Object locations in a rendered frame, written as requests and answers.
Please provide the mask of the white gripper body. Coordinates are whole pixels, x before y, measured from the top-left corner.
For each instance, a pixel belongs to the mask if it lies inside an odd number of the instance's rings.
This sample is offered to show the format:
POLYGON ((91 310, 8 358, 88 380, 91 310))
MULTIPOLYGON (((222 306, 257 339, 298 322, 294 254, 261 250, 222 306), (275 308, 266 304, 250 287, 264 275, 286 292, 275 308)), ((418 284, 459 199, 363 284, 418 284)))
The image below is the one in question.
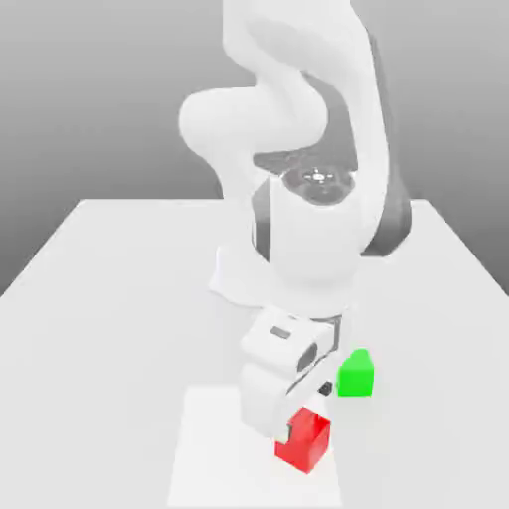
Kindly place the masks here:
POLYGON ((326 355, 293 381, 260 365, 245 364, 240 376, 242 421, 264 437, 273 438, 276 428, 289 422, 326 382, 331 381, 338 367, 338 351, 326 355))

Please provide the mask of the small red cube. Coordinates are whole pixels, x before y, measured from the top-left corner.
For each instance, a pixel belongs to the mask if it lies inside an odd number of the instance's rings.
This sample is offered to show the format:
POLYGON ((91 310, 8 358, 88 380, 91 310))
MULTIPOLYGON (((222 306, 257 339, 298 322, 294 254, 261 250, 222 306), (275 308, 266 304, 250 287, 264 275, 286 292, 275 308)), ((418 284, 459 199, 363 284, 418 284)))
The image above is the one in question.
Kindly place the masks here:
POLYGON ((287 443, 274 443, 274 455, 295 469, 309 474, 328 449, 330 419, 303 407, 289 421, 287 443))

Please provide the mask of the small green cube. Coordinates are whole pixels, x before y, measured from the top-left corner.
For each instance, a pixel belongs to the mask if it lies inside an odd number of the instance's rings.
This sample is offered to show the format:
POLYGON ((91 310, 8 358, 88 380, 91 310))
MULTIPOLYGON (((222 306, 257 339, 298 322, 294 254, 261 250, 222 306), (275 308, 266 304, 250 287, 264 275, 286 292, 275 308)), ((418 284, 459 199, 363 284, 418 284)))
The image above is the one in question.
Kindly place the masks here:
POLYGON ((375 368, 367 349, 355 350, 339 367, 336 379, 339 397, 371 397, 375 368))

